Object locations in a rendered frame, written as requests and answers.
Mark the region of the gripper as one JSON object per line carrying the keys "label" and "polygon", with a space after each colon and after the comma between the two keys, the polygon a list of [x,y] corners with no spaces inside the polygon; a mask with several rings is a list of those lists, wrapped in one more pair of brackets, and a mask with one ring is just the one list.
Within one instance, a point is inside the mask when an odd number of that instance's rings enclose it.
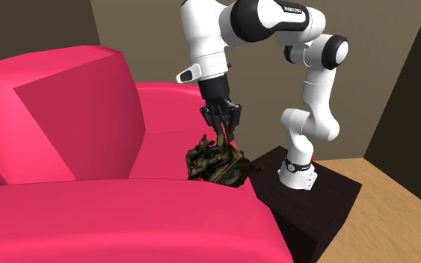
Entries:
{"label": "gripper", "polygon": [[198,81],[200,94],[206,106],[200,112],[208,126],[211,126],[217,136],[224,136],[224,128],[228,142],[234,140],[234,131],[239,124],[242,106],[228,102],[230,86],[227,75]]}

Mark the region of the pink sofa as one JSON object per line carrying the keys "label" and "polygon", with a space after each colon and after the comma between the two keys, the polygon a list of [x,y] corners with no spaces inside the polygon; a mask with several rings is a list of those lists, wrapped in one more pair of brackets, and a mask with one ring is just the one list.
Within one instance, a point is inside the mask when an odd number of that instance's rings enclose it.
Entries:
{"label": "pink sofa", "polygon": [[199,90],[119,51],[0,61],[0,263],[294,263],[250,182],[188,179]]}

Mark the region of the dark olive figure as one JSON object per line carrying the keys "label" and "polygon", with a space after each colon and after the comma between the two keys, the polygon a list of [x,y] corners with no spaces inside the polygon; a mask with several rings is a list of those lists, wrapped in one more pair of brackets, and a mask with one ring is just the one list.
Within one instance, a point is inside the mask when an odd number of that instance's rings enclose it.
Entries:
{"label": "dark olive figure", "polygon": [[216,140],[208,140],[206,134],[199,143],[187,151],[187,180],[203,180],[220,185],[238,188],[245,183],[253,171],[263,171],[263,167],[254,166],[244,155],[227,142],[224,134]]}

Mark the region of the dark robot stand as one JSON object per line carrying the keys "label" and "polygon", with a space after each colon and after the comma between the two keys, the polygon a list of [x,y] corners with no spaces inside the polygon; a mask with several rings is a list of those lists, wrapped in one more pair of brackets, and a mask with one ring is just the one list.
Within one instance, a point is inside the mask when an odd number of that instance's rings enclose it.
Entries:
{"label": "dark robot stand", "polygon": [[252,161],[256,196],[270,209],[294,263],[316,263],[345,223],[362,184],[316,162],[318,177],[309,191],[283,185],[278,169],[286,149],[278,146]]}

